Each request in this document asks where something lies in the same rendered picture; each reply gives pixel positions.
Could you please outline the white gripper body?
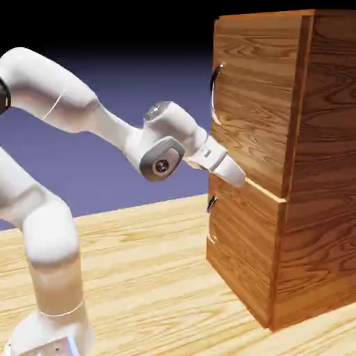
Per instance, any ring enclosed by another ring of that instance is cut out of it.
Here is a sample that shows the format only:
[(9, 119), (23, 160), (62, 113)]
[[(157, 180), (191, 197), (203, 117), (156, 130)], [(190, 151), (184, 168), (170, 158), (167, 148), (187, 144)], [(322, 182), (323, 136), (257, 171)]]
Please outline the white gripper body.
[(214, 170), (214, 174), (235, 188), (240, 188), (245, 184), (245, 172), (229, 155), (222, 159)]

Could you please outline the tall wooden cabinet door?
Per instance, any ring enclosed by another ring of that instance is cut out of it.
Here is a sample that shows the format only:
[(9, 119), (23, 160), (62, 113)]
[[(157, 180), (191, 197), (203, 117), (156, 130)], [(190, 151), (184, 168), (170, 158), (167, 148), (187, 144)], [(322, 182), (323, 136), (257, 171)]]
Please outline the tall wooden cabinet door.
[(215, 137), (256, 184), (286, 197), (313, 11), (228, 15), (215, 23)]

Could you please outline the short wooden cabinet door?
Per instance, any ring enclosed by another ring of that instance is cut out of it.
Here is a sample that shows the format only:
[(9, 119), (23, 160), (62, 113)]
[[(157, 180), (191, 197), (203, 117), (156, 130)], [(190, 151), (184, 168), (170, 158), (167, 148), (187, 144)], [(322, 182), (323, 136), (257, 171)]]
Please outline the short wooden cabinet door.
[(286, 200), (247, 181), (209, 177), (207, 260), (264, 327), (272, 320), (275, 255)]

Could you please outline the wooden cabinet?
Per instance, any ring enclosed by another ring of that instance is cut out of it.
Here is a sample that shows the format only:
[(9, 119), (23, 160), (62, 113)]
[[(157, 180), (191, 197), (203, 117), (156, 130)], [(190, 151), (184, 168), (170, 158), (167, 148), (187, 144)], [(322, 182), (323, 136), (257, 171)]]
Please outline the wooden cabinet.
[(311, 11), (272, 330), (356, 302), (356, 10)]

